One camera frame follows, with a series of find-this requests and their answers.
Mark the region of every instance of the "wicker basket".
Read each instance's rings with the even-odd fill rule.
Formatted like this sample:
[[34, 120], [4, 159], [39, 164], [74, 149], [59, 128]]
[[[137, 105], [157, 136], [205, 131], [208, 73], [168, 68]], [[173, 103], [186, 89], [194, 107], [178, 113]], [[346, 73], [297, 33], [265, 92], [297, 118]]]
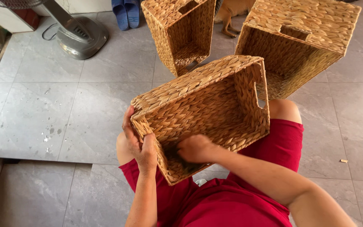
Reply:
[[268, 98], [285, 99], [345, 55], [360, 10], [334, 0], [257, 0], [235, 54], [263, 57]]
[[159, 58], [176, 77], [208, 58], [215, 0], [145, 0], [141, 6]]
[[257, 103], [259, 82], [265, 83], [263, 58], [229, 55], [131, 101], [140, 137], [156, 135], [158, 166], [169, 185], [211, 165], [185, 163], [177, 155], [182, 135], [204, 134], [236, 152], [269, 133], [268, 101], [264, 109]]

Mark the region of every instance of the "hand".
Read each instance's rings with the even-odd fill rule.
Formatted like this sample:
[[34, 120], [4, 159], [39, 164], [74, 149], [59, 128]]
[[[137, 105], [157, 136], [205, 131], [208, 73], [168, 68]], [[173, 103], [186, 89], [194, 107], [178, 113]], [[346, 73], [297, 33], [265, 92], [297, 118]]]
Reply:
[[144, 136], [144, 142], [139, 141], [138, 134], [134, 131], [131, 124], [131, 116], [134, 113], [134, 106], [129, 106], [124, 113], [123, 131], [127, 138], [127, 145], [138, 163], [141, 174], [156, 172], [158, 157], [154, 149], [155, 134], [149, 133]]
[[204, 135], [194, 135], [179, 142], [178, 154], [187, 162], [215, 163], [217, 154], [227, 151]]

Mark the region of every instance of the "power cord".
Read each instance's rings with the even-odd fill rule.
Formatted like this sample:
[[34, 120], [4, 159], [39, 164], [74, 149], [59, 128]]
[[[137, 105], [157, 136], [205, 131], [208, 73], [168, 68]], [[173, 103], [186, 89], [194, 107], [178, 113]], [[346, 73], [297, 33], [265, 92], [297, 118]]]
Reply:
[[55, 36], [57, 33], [53, 34], [53, 36], [52, 36], [51, 38], [49, 38], [49, 39], [44, 38], [44, 33], [46, 33], [46, 31], [48, 31], [48, 29], [50, 29], [53, 25], [56, 25], [56, 24], [57, 24], [57, 23], [53, 23], [52, 25], [50, 25], [50, 27], [48, 27], [46, 30], [44, 30], [44, 32], [43, 32], [43, 34], [42, 34], [42, 38], [43, 38], [44, 40], [49, 41], [49, 40], [51, 40], [51, 39], [53, 39], [53, 38], [54, 38], [54, 36]]

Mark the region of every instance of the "blue slipper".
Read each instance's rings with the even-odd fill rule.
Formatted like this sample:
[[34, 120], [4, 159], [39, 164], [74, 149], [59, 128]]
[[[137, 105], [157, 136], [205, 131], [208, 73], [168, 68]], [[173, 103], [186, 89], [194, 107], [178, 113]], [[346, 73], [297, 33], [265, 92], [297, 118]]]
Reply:
[[128, 30], [127, 11], [125, 10], [124, 0], [111, 0], [113, 13], [116, 14], [117, 24], [120, 30]]
[[128, 25], [131, 28], [139, 26], [139, 0], [124, 0], [124, 6], [127, 10]]

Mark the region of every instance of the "brown dog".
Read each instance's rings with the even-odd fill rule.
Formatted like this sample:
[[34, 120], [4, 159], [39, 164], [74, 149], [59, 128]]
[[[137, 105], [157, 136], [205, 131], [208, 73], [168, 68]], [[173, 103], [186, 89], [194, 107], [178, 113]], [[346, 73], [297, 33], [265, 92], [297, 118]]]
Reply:
[[236, 38], [235, 34], [232, 34], [228, 31], [228, 29], [230, 29], [236, 34], [240, 33], [240, 30], [232, 27], [232, 17], [249, 13], [255, 1], [256, 0], [224, 0], [222, 6], [219, 8], [219, 11], [214, 18], [214, 22], [222, 22], [223, 26], [221, 32], [227, 36]]

